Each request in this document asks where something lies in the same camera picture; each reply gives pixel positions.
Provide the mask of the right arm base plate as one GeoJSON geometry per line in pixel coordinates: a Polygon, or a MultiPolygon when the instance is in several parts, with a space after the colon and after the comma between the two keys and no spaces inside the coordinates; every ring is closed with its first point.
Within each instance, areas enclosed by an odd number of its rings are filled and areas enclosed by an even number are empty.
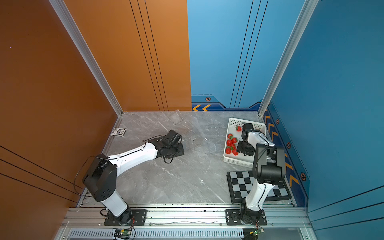
{"type": "Polygon", "coordinates": [[[266,226],[268,224],[265,212],[238,209],[225,210],[228,226],[266,226]]]}

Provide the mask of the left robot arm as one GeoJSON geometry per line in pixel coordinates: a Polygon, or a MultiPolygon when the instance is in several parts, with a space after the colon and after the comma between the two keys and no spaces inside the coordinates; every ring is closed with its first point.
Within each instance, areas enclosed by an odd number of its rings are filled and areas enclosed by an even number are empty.
{"type": "Polygon", "coordinates": [[[99,154],[94,157],[83,177],[83,184],[96,202],[108,210],[107,220],[121,226],[134,225],[134,213],[116,190],[117,178],[144,162],[162,158],[166,164],[185,154],[182,135],[170,130],[147,140],[138,148],[117,155],[99,154]]]}

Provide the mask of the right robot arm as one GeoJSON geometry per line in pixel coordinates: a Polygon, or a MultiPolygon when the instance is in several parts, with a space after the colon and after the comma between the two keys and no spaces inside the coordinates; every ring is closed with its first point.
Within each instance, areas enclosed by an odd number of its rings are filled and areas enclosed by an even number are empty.
{"type": "Polygon", "coordinates": [[[268,140],[268,138],[253,128],[252,124],[242,126],[242,140],[237,151],[245,156],[253,157],[252,189],[241,203],[239,219],[244,225],[257,224],[265,226],[263,204],[274,186],[283,181],[285,170],[285,150],[268,140]]]}

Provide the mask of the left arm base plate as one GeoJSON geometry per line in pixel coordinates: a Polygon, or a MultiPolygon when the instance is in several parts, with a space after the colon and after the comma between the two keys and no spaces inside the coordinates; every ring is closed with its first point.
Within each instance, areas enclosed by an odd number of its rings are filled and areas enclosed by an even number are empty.
{"type": "Polygon", "coordinates": [[[107,212],[105,217],[105,226],[144,226],[147,218],[148,211],[145,209],[127,209],[119,217],[112,214],[111,211],[107,212]]]}

